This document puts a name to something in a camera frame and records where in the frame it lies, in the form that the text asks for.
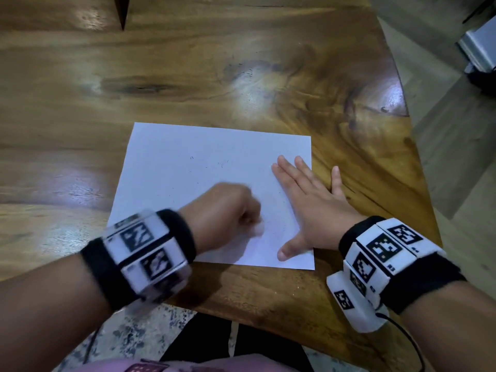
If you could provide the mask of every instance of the floor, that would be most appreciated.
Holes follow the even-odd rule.
[[[454,46],[465,29],[487,19],[485,13],[461,24],[480,1],[372,3],[401,77],[444,248],[471,282],[496,298],[496,100],[468,83],[466,61]],[[159,358],[192,316],[165,305],[141,320],[117,313],[96,337],[89,360]],[[57,370],[81,365],[88,343]],[[362,370],[306,351],[316,372]]]

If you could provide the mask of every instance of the hand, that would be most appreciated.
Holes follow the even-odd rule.
[[[277,252],[280,261],[312,248],[337,250],[346,231],[367,218],[346,201],[338,166],[332,168],[329,193],[301,157],[294,161],[296,167],[281,155],[277,164],[272,165],[272,172],[288,196],[301,228]]]
[[[227,244],[260,222],[260,202],[248,187],[220,182],[179,210],[195,239],[196,254]]]

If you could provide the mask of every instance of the black pants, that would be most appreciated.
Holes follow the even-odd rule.
[[[170,344],[161,362],[184,361],[204,363],[228,358],[231,321],[198,313]],[[278,335],[239,325],[234,356],[262,354],[300,372],[313,372],[301,345]]]

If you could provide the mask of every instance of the pink clothing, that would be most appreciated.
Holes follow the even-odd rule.
[[[202,364],[154,362],[141,359],[111,359],[86,364],[74,372],[295,372],[263,355],[243,355]]]

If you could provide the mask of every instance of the white paper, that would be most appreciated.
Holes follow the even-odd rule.
[[[300,227],[271,170],[277,156],[300,155],[311,167],[309,136],[135,123],[109,225],[143,209],[179,209],[220,181],[251,187],[261,202],[263,234],[238,239],[197,261],[314,270],[313,251],[285,262],[279,248]]]

